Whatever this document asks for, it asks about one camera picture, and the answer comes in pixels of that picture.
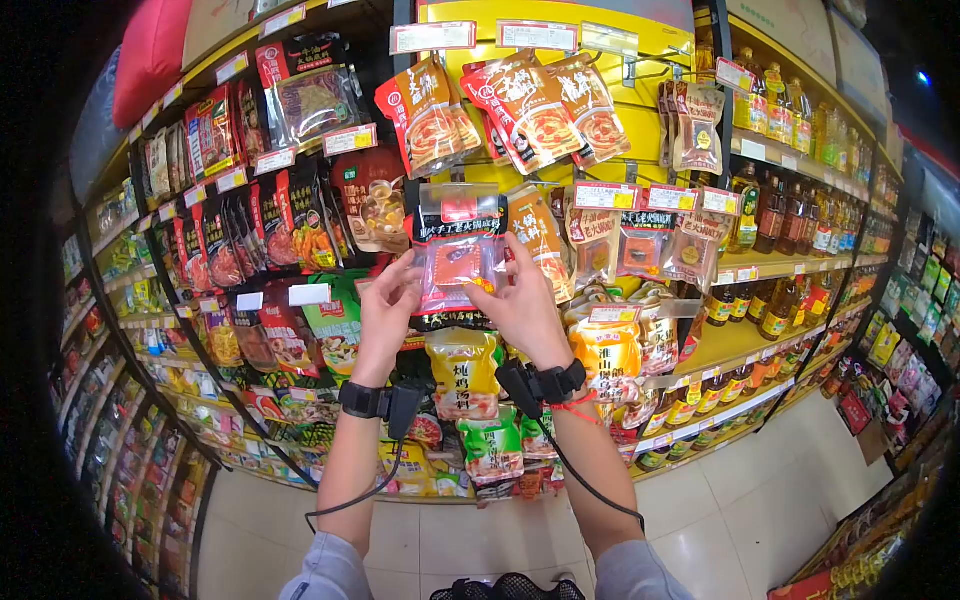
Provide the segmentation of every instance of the tiled floor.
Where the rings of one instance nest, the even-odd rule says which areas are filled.
[[[891,478],[864,464],[819,393],[760,433],[637,484],[647,534],[697,598],[760,599],[792,575],[836,521]],[[241,473],[217,476],[204,528],[200,600],[276,598],[310,545],[314,496]],[[572,572],[593,597],[593,560],[565,497],[535,503],[377,502],[365,561],[378,600],[421,600],[461,577],[526,573],[542,588]]]

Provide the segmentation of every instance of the yellow package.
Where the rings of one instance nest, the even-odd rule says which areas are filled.
[[[503,364],[498,336],[451,327],[425,335],[437,393],[437,417],[443,420],[496,419],[500,384],[496,369]]]

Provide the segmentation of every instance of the white label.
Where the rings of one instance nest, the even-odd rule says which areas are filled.
[[[283,150],[277,150],[276,152],[271,152],[266,155],[260,155],[260,157],[256,160],[256,171],[254,174],[257,177],[260,177],[264,173],[270,173],[271,171],[293,166],[294,162],[296,161],[296,148],[285,148]]]
[[[740,155],[754,160],[767,160],[767,147],[763,144],[757,144],[749,139],[740,140]]]
[[[272,36],[276,32],[290,27],[294,23],[300,23],[303,19],[306,18],[306,4],[301,4],[295,6],[289,11],[281,12],[276,16],[272,16],[266,21],[263,22],[263,25],[260,26],[260,39],[263,39],[266,36]]]
[[[376,125],[351,127],[348,130],[328,133],[324,136],[324,156],[341,155],[354,150],[372,148],[378,143]]]
[[[697,205],[696,190],[654,183],[650,186],[649,208],[693,210]]]
[[[576,52],[580,28],[567,23],[496,19],[498,48],[543,48]]]
[[[217,85],[223,85],[231,77],[250,66],[250,58],[244,50],[217,69]]]
[[[469,49],[476,45],[476,21],[419,23],[390,28],[391,55],[428,50]]]
[[[231,189],[247,184],[247,167],[240,165],[227,171],[217,179],[217,191],[223,194]]]

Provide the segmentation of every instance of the shelf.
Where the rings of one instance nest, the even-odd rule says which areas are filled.
[[[84,472],[86,448],[90,445],[90,438],[93,437],[93,430],[97,428],[97,421],[100,418],[100,413],[104,410],[104,405],[107,404],[107,398],[109,397],[110,392],[113,391],[113,386],[116,385],[117,380],[120,378],[120,375],[123,374],[123,371],[126,367],[127,360],[121,356],[120,360],[117,361],[116,367],[113,368],[113,372],[110,374],[107,385],[105,385],[104,389],[101,390],[100,395],[97,396],[97,401],[93,405],[93,411],[90,413],[90,420],[87,422],[86,427],[84,428],[84,437],[80,444],[80,452],[77,453],[77,465],[75,468],[76,472],[74,474],[76,475],[78,481],[80,480],[81,473]]]
[[[734,129],[730,151],[732,154],[750,160],[759,160],[782,167],[787,171],[814,178],[821,183],[854,196],[860,202],[866,203],[870,200],[870,192],[863,183],[854,181],[809,156],[801,155],[786,144],[759,133]]]
[[[110,294],[116,290],[122,290],[128,285],[134,285],[138,281],[149,279],[150,277],[156,277],[156,265],[153,263],[140,265],[139,267],[128,271],[121,276],[105,282],[104,291]]]
[[[729,285],[743,281],[759,281],[776,277],[813,274],[847,269],[853,264],[849,256],[786,256],[779,252],[763,254],[754,250],[742,254],[725,252],[717,262],[717,279],[713,285]]]

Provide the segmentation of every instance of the store shelf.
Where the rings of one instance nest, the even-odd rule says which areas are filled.
[[[104,291],[110,294],[116,290],[122,290],[128,285],[134,285],[138,281],[156,277],[156,265],[152,262],[140,265],[139,267],[128,271],[110,281],[104,282]]]
[[[90,298],[84,303],[84,305],[74,313],[73,318],[70,319],[70,322],[67,324],[66,328],[63,330],[63,336],[60,338],[60,349],[63,350],[66,348],[66,343],[70,341],[70,338],[73,336],[74,332],[77,330],[77,326],[84,322],[86,318],[86,313],[90,312],[93,308],[93,305],[97,303],[97,299],[90,295]]]
[[[127,360],[121,356],[120,360],[117,361],[116,367],[113,368],[110,378],[107,380],[107,385],[105,385],[104,389],[101,390],[100,395],[97,396],[97,401],[93,404],[93,411],[90,413],[90,420],[86,423],[86,427],[84,428],[84,437],[80,444],[80,452],[77,453],[77,465],[75,466],[74,474],[78,481],[80,480],[81,473],[84,472],[86,449],[90,445],[90,438],[93,437],[93,430],[97,428],[97,422],[100,420],[100,413],[104,410],[104,405],[107,404],[107,398],[109,397],[110,392],[113,391],[113,386],[116,385],[117,379],[120,378],[120,375],[123,374],[126,367]]]
[[[713,285],[729,285],[744,281],[760,281],[821,271],[847,269],[853,264],[849,256],[785,256],[779,252],[763,254],[746,251],[742,254],[725,252],[717,262],[717,278]]]

